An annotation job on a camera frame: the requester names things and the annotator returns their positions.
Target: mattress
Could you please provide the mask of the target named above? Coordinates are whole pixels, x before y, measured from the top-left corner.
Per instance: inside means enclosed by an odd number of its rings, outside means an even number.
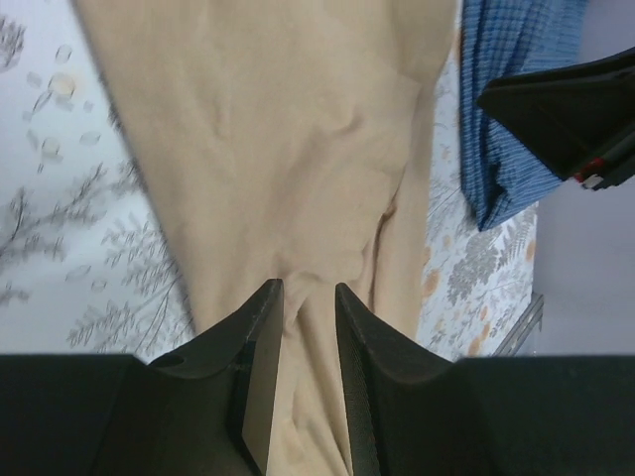
[[[458,39],[437,89],[418,341],[492,353],[531,297],[536,210],[478,233],[460,193]],[[0,351],[193,337],[187,295],[69,0],[0,5]]]

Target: black object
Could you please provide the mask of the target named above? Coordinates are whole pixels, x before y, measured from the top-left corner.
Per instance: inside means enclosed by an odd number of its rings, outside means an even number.
[[[355,476],[635,474],[635,358],[450,364],[345,285],[335,306]]]
[[[146,366],[130,355],[0,356],[2,475],[262,475],[282,283]]]
[[[561,179],[601,189],[635,174],[635,49],[495,79],[477,104]]]

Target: brown towel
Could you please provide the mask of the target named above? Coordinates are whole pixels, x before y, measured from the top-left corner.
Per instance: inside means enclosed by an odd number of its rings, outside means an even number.
[[[197,330],[285,280],[268,473],[351,474],[333,290],[414,336],[454,1],[76,3]]]

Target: bed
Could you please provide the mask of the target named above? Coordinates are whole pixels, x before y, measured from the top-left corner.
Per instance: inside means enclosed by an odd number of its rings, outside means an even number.
[[[152,360],[193,337],[188,300],[71,2],[0,8],[0,349]],[[457,14],[417,336],[452,360],[495,353],[536,308],[536,207],[479,233],[460,191],[459,32]]]

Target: blue towel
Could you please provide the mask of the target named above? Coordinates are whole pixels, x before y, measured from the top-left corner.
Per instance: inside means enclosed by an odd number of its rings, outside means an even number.
[[[487,230],[561,180],[475,104],[497,77],[576,63],[587,0],[464,0],[461,185]]]

